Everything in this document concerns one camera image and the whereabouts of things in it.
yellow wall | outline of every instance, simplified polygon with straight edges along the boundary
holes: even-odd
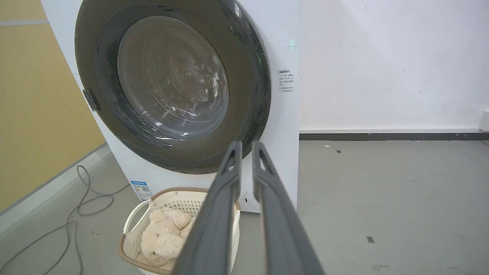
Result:
[[[0,0],[0,21],[45,19],[38,0]],[[104,139],[50,25],[0,27],[0,211]]]

black cable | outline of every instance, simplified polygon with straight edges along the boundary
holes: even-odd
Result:
[[[85,174],[87,175],[87,178],[88,178],[88,183],[83,179],[82,175],[80,174],[80,168],[82,168],[85,172]],[[19,256],[22,252],[24,252],[26,249],[28,249],[29,247],[31,247],[33,244],[37,243],[38,241],[40,241],[41,239],[43,239],[44,237],[50,235],[51,233],[53,232],[56,232],[64,227],[66,227],[66,236],[67,236],[67,240],[68,240],[68,243],[66,244],[66,247],[65,247],[65,251],[63,251],[63,253],[61,254],[61,256],[58,258],[58,260],[46,271],[43,273],[43,275],[46,275],[48,274],[54,267],[56,267],[56,265],[61,261],[61,259],[63,259],[63,257],[65,256],[66,252],[68,251],[68,248],[69,248],[69,245],[70,245],[70,237],[69,237],[69,228],[68,226],[70,224],[75,224],[75,250],[76,250],[76,254],[78,256],[78,262],[80,264],[80,273],[79,275],[81,275],[83,273],[83,262],[82,262],[82,257],[80,256],[80,251],[78,250],[78,241],[77,241],[77,231],[78,231],[78,222],[77,221],[69,221],[71,219],[71,216],[73,215],[73,213],[75,211],[78,212],[78,215],[80,216],[91,216],[91,215],[95,215],[97,213],[100,213],[102,211],[104,211],[105,209],[109,208],[112,203],[114,202],[114,195],[119,193],[120,191],[124,190],[126,187],[129,186],[129,184],[127,184],[126,186],[124,186],[122,189],[120,189],[119,191],[117,192],[114,192],[114,193],[111,193],[111,194],[104,194],[104,193],[99,193],[95,190],[93,190],[91,187],[90,187],[90,184],[91,184],[91,179],[90,179],[90,174],[88,173],[88,171],[85,169],[85,167],[79,165],[76,167],[76,172],[78,173],[78,177],[80,178],[80,180],[83,182],[83,184],[85,184],[87,186],[87,190],[85,192],[85,194],[83,195],[82,199],[80,200],[80,203],[78,204],[77,207],[75,207],[71,213],[69,214],[68,218],[66,219],[66,222],[64,225],[58,227],[58,228],[55,228],[53,230],[51,230],[50,232],[42,235],[41,237],[39,237],[37,240],[35,240],[34,242],[32,242],[31,244],[29,244],[28,246],[24,247],[22,250],[20,250],[17,254],[15,254],[12,258],[10,258],[7,263],[2,267],[2,269],[0,269],[0,274],[3,273],[3,271],[5,270],[5,268],[7,268],[7,266],[13,261],[15,260],[15,258],[17,258],[17,256]],[[86,202],[84,202],[83,200],[85,199],[85,197],[87,196],[89,190],[91,190],[92,192],[94,192],[95,194],[97,194],[97,196],[95,198],[92,198]],[[82,207],[83,205],[91,202],[91,201],[94,201],[96,199],[100,199],[100,198],[104,198],[104,197],[109,197],[111,198],[111,202],[104,208],[98,210],[98,211],[95,211],[95,212],[92,212],[92,213],[88,213],[88,214],[84,214],[84,213],[81,213],[80,212],[80,207]]]

laundry basket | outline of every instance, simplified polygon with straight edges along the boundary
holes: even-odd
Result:
[[[126,224],[124,225],[124,234],[122,235],[119,245],[119,255],[121,258],[127,263],[139,268],[144,274],[169,275],[171,272],[169,270],[153,267],[136,261],[137,257],[141,253],[141,236],[144,229],[146,229],[150,223],[150,203],[154,202],[158,206],[167,206],[170,208],[179,209],[183,212],[191,214],[192,216],[197,216],[200,207],[204,203],[206,195],[207,189],[202,188],[170,188],[163,190],[152,196],[151,199],[140,203],[138,206],[136,206],[136,208],[134,208],[134,210],[132,210],[127,218]],[[143,216],[139,219],[134,228],[129,229],[131,220],[145,205],[148,205],[148,209],[146,212],[144,212]],[[236,202],[233,209],[231,270],[234,266],[236,252],[238,251],[238,243],[240,241],[240,213],[240,205],[238,202]]]

white wall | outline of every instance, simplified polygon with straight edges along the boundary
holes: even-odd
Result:
[[[302,132],[476,131],[489,1],[303,0]]]

plush teddy bear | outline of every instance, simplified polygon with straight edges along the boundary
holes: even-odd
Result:
[[[154,209],[150,213],[150,224],[141,237],[142,256],[139,256],[138,261],[154,267],[171,269],[185,243],[186,236],[181,236],[180,232],[191,221],[190,214],[175,209]]]
[[[190,229],[192,229],[192,226],[194,225],[194,222],[195,222],[195,219],[197,219],[197,217],[192,217],[192,219],[190,220],[190,222],[187,224],[187,226],[185,226],[181,231],[180,231],[180,237],[184,238],[184,239],[187,239],[188,237],[188,234],[190,234]]]

